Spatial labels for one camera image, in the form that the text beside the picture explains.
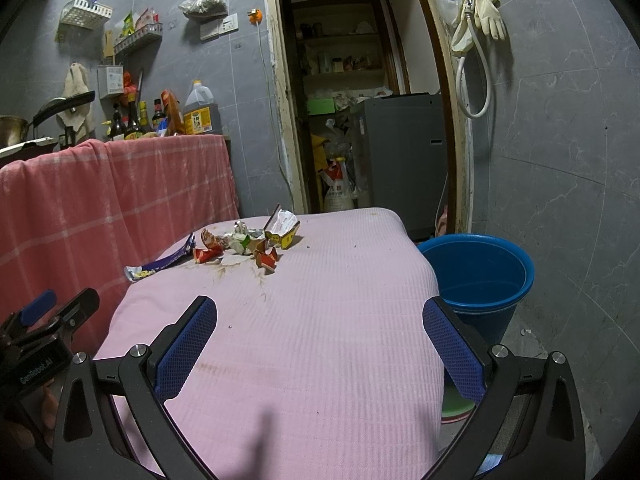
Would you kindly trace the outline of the person left hand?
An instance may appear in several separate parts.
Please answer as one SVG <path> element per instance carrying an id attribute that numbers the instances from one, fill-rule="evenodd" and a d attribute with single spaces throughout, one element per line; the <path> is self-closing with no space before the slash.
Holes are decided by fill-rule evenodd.
<path id="1" fill-rule="evenodd" d="M 40 393 L 34 392 L 26 402 L 21 402 L 20 407 L 26 408 L 27 427 L 18 422 L 8 423 L 9 434 L 21 450 L 33 448 L 38 443 L 43 443 L 48 451 L 52 450 L 58 416 L 58 396 L 54 386 L 55 381 L 51 379 L 42 386 Z"/>

